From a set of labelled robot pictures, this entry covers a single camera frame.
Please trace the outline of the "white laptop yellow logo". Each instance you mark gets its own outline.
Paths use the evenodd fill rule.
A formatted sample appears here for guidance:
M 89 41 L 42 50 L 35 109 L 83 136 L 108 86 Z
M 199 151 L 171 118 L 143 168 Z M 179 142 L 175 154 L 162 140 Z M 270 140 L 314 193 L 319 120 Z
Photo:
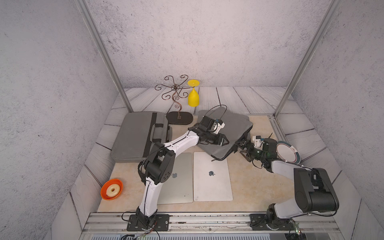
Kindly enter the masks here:
M 194 201 L 232 201 L 228 161 L 217 161 L 205 152 L 194 153 Z

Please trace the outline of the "silver apple laptop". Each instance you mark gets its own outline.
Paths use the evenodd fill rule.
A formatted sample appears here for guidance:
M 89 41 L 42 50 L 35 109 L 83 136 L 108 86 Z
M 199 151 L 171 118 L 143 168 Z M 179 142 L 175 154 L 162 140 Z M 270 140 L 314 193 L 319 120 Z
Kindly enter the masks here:
M 176 159 L 170 178 L 163 184 L 158 204 L 193 202 L 193 154 L 182 153 Z

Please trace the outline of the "grey zippered laptop bag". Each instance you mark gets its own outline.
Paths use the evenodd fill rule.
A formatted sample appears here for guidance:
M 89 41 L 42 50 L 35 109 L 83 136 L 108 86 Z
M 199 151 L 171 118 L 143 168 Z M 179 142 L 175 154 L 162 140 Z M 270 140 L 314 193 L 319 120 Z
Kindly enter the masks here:
M 116 163 L 139 163 L 148 157 L 154 143 L 172 139 L 172 128 L 164 113 L 128 113 L 112 148 Z

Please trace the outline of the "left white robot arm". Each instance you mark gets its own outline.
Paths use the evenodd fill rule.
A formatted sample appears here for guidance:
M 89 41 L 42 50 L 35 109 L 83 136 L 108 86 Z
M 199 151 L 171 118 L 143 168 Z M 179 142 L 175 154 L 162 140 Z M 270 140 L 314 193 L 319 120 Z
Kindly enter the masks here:
M 153 145 L 148 157 L 138 167 L 140 174 L 144 176 L 143 182 L 146 188 L 143 200 L 136 210 L 137 217 L 144 220 L 155 217 L 163 183 L 169 179 L 176 157 L 202 142 L 215 146 L 225 146 L 230 143 L 224 134 L 189 128 L 176 140 Z

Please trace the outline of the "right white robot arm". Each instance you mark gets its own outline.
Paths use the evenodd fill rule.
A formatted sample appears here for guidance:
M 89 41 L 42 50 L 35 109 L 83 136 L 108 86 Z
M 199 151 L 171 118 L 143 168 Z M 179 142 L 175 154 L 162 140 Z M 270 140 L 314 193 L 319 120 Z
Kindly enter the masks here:
M 242 156 L 250 163 L 262 163 L 268 172 L 281 175 L 294 182 L 294 198 L 280 204 L 271 204 L 265 222 L 275 229 L 295 217 L 315 214 L 332 217 L 340 203 L 325 169 L 309 168 L 300 164 L 298 150 L 284 141 L 271 138 L 238 141 Z

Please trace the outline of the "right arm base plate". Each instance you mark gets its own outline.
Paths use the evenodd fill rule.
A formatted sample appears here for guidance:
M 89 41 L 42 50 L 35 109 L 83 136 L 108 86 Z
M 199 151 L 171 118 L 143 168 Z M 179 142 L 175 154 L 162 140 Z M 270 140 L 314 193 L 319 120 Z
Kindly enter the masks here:
M 293 231 L 293 222 L 288 219 L 269 217 L 267 214 L 250 214 L 250 228 L 253 231 Z

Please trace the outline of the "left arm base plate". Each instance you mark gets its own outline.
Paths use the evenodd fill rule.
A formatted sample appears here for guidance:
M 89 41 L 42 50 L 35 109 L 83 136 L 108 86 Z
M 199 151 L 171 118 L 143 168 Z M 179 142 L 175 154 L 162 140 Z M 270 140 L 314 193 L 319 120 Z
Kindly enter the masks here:
M 155 214 L 149 218 L 141 213 L 139 215 L 130 215 L 127 225 L 128 232 L 139 232 L 155 230 L 157 232 L 166 232 L 169 230 L 170 215 Z

